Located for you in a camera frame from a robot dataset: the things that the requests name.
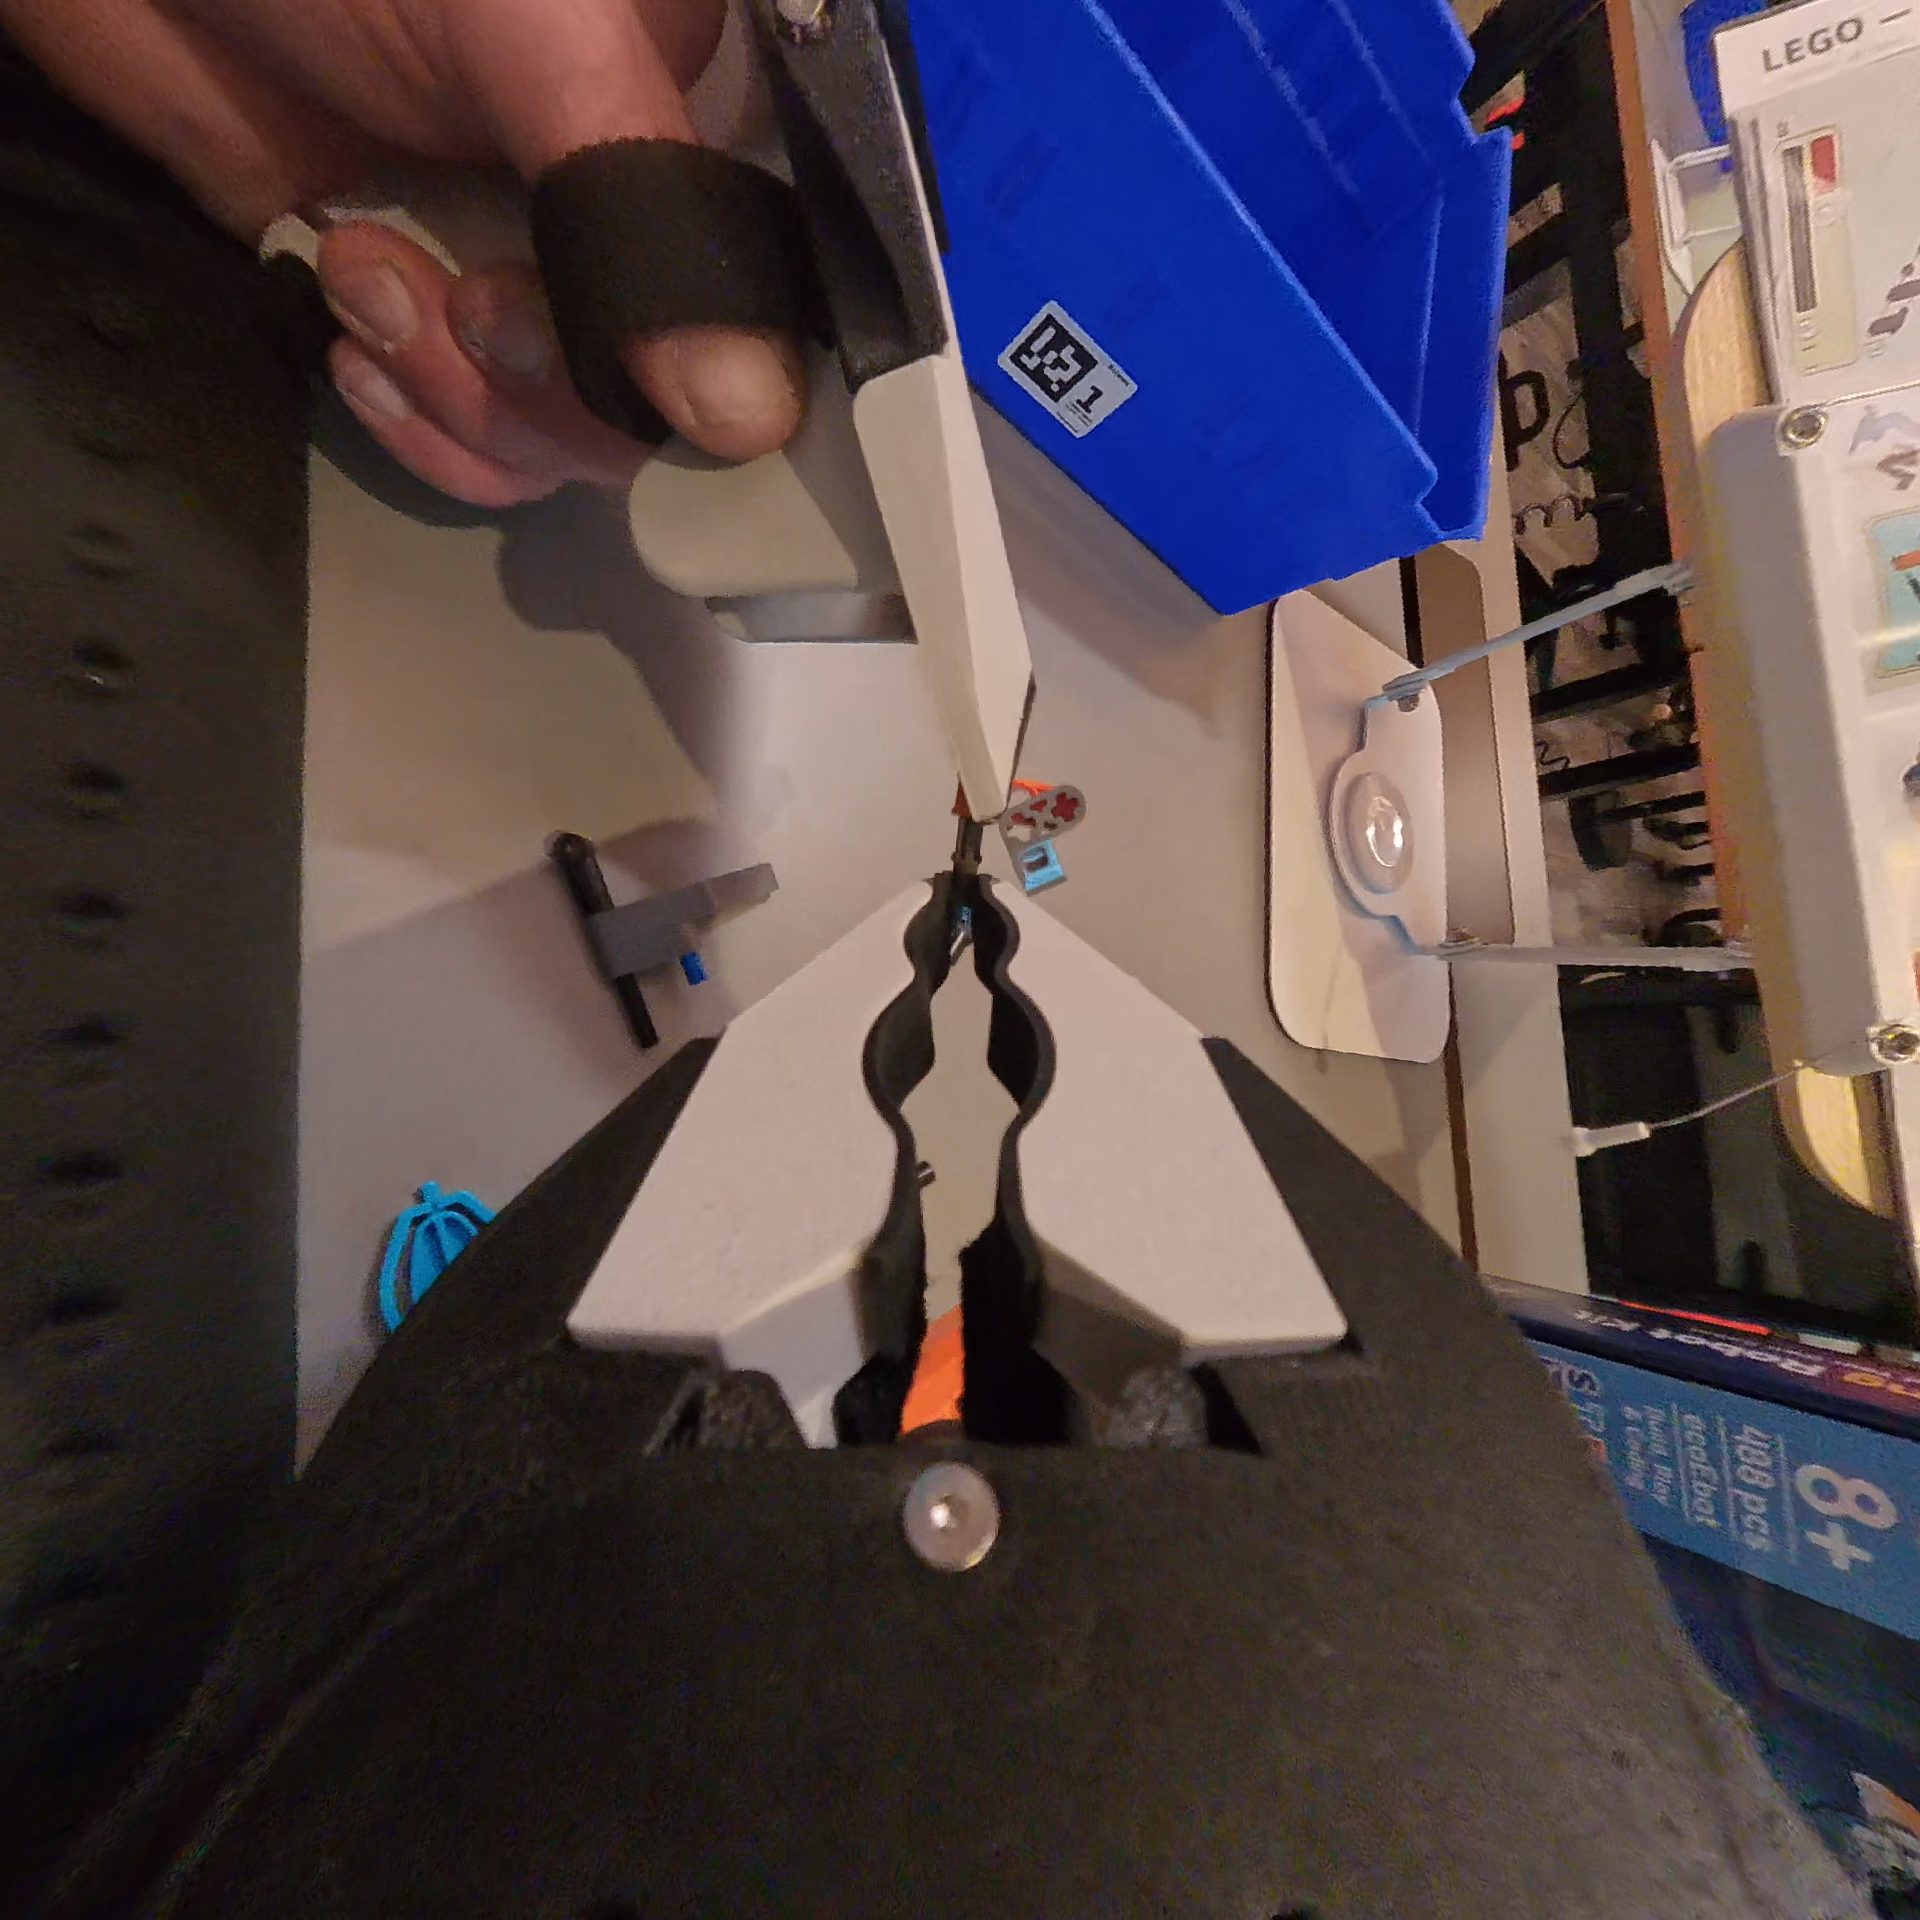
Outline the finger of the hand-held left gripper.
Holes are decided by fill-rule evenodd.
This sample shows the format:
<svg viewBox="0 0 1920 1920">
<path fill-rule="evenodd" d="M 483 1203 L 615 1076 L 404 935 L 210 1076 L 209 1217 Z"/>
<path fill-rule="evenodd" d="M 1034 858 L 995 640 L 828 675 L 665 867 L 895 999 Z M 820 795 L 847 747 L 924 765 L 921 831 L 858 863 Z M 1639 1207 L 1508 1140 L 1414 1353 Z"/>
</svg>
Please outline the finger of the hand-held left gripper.
<svg viewBox="0 0 1920 1920">
<path fill-rule="evenodd" d="M 960 357 L 867 381 L 856 439 L 968 817 L 993 824 L 1014 797 L 1034 664 Z"/>
</svg>

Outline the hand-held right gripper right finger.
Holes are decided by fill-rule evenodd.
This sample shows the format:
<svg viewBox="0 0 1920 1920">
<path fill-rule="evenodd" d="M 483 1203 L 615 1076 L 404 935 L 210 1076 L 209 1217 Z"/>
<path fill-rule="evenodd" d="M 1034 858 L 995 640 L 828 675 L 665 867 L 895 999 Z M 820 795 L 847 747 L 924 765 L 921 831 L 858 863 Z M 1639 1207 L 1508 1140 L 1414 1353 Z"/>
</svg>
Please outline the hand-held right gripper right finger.
<svg viewBox="0 0 1920 1920">
<path fill-rule="evenodd" d="M 1138 1375 L 1347 1341 L 1199 1026 L 993 881 L 969 927 L 1015 1115 L 964 1253 L 964 1411 L 1113 1408 Z"/>
</svg>

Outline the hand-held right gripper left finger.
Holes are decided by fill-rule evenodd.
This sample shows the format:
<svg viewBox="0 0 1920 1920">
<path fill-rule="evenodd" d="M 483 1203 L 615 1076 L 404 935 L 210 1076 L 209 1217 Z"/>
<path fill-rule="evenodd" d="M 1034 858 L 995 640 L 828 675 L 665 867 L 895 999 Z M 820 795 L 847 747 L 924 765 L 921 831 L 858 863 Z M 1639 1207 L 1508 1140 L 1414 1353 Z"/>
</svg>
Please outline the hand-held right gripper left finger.
<svg viewBox="0 0 1920 1920">
<path fill-rule="evenodd" d="M 585 1349 L 779 1385 L 811 1444 L 890 1444 L 927 1336 L 919 1153 L 953 884 L 921 881 L 739 1015 L 567 1316 Z"/>
</svg>

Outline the dark grey connector piece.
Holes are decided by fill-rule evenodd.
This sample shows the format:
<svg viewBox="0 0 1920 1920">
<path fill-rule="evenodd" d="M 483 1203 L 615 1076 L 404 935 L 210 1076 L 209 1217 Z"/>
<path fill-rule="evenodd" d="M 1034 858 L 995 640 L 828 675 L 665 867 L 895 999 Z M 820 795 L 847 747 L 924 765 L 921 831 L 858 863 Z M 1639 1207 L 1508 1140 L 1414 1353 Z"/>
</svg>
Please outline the dark grey connector piece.
<svg viewBox="0 0 1920 1920">
<path fill-rule="evenodd" d="M 1049 793 L 1027 800 L 1025 804 L 1007 807 L 1007 812 L 998 819 L 1000 840 L 1007 848 L 1007 855 L 1014 865 L 1015 882 L 1025 896 L 1044 895 L 1052 888 L 1066 882 L 1066 863 L 1062 855 L 1062 843 L 1078 825 L 1082 825 L 1088 817 L 1088 797 L 1087 812 L 1067 833 L 1049 833 Z"/>
</svg>

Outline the person's left hand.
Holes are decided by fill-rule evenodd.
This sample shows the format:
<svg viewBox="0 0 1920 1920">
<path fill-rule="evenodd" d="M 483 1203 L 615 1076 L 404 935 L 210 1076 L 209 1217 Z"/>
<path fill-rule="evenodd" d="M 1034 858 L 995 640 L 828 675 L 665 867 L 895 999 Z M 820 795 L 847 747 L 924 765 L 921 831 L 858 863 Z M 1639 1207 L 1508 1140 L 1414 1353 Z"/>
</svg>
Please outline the person's left hand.
<svg viewBox="0 0 1920 1920">
<path fill-rule="evenodd" d="M 380 163 L 521 180 L 620 137 L 695 145 L 719 3 L 6 4 L 30 65 L 131 137 L 214 223 L 259 241 L 372 185 Z M 346 409 L 404 471 L 479 511 L 625 490 L 641 443 L 590 418 L 524 268 L 449 273 L 385 225 L 320 235 Z"/>
</svg>

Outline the grey beam black axle assembly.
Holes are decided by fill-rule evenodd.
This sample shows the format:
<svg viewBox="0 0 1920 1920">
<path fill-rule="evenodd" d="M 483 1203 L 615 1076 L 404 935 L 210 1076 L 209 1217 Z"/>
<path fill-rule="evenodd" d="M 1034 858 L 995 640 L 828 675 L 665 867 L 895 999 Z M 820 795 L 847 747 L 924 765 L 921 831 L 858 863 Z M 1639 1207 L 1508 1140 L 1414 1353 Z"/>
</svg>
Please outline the grey beam black axle assembly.
<svg viewBox="0 0 1920 1920">
<path fill-rule="evenodd" d="M 658 1045 L 644 999 L 644 979 L 676 970 L 689 985 L 706 984 L 700 940 L 728 915 L 771 900 L 778 871 L 769 863 L 695 881 L 668 895 L 615 904 L 596 843 L 578 833 L 555 833 L 547 860 L 561 881 L 590 961 L 641 1052 Z"/>
</svg>

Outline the translucent blue plastic tool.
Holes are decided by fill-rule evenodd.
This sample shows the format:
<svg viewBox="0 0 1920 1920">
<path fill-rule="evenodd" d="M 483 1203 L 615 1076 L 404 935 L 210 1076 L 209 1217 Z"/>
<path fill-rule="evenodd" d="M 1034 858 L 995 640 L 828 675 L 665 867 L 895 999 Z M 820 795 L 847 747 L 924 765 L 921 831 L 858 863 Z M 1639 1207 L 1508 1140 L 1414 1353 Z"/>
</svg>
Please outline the translucent blue plastic tool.
<svg viewBox="0 0 1920 1920">
<path fill-rule="evenodd" d="M 468 1188 L 424 1181 L 396 1215 L 376 1268 L 376 1316 L 396 1332 L 422 1299 L 491 1224 L 495 1210 Z"/>
</svg>

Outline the blue plastic bin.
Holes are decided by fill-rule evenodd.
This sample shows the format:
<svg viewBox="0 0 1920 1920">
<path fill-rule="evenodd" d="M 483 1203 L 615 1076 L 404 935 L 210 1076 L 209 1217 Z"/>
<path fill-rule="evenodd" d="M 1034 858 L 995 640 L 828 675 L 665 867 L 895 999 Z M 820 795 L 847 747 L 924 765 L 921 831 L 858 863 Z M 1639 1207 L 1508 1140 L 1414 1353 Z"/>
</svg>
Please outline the blue plastic bin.
<svg viewBox="0 0 1920 1920">
<path fill-rule="evenodd" d="M 1488 515 L 1512 145 L 1443 3 L 918 3 L 984 400 L 1216 612 Z"/>
</svg>

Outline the blue printed cardboard box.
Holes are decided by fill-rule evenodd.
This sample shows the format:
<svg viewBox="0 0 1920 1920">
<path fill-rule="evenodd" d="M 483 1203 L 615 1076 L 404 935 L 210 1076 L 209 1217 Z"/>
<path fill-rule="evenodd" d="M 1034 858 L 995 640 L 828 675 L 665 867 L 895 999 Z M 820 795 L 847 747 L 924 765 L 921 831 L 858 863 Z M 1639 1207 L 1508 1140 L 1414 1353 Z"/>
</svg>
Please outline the blue printed cardboard box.
<svg viewBox="0 0 1920 1920">
<path fill-rule="evenodd" d="M 1916 1360 L 1731 1314 L 1491 1292 L 1776 1783 L 1878 1915 L 1916 1915 Z"/>
</svg>

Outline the black perforated board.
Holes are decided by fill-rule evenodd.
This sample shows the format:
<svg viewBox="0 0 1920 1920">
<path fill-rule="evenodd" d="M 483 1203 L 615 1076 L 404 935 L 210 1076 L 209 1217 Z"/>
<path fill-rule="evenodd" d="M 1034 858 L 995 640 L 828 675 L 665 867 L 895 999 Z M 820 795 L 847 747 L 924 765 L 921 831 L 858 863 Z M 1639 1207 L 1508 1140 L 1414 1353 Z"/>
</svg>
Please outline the black perforated board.
<svg viewBox="0 0 1920 1920">
<path fill-rule="evenodd" d="M 297 1424 L 310 372 L 6 44 L 6 1756 L 160 1713 Z"/>
</svg>

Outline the white booklet holder board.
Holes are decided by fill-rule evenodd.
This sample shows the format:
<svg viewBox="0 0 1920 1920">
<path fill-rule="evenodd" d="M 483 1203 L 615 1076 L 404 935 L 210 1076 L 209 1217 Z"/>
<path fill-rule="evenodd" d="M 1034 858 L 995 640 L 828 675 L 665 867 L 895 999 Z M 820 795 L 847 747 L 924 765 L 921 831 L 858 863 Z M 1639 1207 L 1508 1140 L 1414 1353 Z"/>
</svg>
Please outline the white booklet holder board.
<svg viewBox="0 0 1920 1920">
<path fill-rule="evenodd" d="M 1754 906 L 1788 1060 L 1916 1063 L 1916 387 L 1747 412 L 1704 452 L 1772 831 Z"/>
</svg>

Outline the light wooden backing board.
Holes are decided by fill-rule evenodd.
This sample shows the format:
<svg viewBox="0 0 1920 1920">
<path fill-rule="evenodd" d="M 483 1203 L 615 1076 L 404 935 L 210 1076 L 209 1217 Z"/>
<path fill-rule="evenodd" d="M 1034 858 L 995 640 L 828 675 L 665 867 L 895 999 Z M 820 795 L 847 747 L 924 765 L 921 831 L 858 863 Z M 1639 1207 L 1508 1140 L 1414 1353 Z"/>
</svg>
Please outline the light wooden backing board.
<svg viewBox="0 0 1920 1920">
<path fill-rule="evenodd" d="M 1662 463 L 1674 555 L 1687 565 L 1683 636 L 1707 795 L 1719 921 L 1731 944 L 1752 932 L 1756 906 L 1778 904 L 1774 831 L 1766 807 L 1760 747 L 1745 707 L 1740 639 L 1721 615 L 1704 452 L 1712 432 L 1769 396 L 1760 324 L 1747 284 L 1745 247 L 1715 264 L 1683 315 L 1657 379 Z M 1772 1047 L 1784 1080 L 1772 1105 L 1800 1164 L 1841 1200 L 1883 1221 L 1902 1215 L 1894 1122 L 1875 1076 L 1814 1068 L 1800 1047 Z"/>
</svg>

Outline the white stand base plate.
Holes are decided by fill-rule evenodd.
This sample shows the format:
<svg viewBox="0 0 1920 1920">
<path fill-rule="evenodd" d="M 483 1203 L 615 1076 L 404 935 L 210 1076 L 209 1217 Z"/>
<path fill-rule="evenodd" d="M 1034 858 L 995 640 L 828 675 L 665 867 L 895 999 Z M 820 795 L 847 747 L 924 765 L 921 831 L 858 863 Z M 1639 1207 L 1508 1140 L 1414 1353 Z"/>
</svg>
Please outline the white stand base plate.
<svg viewBox="0 0 1920 1920">
<path fill-rule="evenodd" d="M 1433 1066 L 1449 1045 L 1446 735 L 1428 685 L 1316 593 L 1266 628 L 1266 997 L 1305 1050 Z"/>
</svg>

